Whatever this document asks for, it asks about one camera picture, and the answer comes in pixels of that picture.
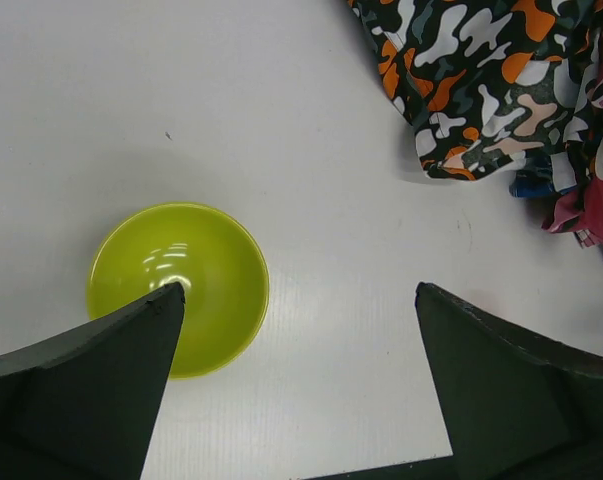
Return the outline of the black orange camouflage cloth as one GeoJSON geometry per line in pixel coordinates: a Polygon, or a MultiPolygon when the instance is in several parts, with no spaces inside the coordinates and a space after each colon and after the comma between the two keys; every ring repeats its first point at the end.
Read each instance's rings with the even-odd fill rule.
{"type": "Polygon", "coordinates": [[[592,155],[603,1],[354,1],[383,88],[432,179],[592,155]]]}

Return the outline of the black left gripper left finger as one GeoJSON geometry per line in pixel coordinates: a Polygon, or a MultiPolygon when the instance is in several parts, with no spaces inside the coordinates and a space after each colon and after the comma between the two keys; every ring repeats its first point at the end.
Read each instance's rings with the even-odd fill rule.
{"type": "Polygon", "coordinates": [[[0,479],[137,479],[185,310],[171,283],[0,355],[0,479]]]}

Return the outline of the blue patterned cloth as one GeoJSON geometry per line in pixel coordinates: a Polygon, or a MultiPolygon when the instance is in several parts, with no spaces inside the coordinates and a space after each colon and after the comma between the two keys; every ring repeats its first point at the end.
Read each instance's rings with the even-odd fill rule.
{"type": "Polygon", "coordinates": [[[509,192],[515,198],[544,198],[557,194],[550,156],[545,153],[527,156],[523,167],[516,171],[509,192]]]}

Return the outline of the yellow-green plastic bowl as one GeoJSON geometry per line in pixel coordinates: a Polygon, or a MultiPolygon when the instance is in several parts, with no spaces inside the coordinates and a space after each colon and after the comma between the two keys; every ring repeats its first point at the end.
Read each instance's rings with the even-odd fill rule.
{"type": "Polygon", "coordinates": [[[117,225],[94,255],[86,285],[91,319],[167,284],[185,296],[173,379],[214,372],[254,340],[269,302],[265,258],[253,236],[213,207],[172,202],[117,225]]]}

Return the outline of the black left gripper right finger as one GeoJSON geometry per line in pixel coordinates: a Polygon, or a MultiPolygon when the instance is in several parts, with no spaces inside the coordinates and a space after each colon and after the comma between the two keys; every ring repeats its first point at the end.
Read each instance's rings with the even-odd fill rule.
{"type": "Polygon", "coordinates": [[[432,283],[415,308],[461,479],[603,479],[603,357],[432,283]]]}

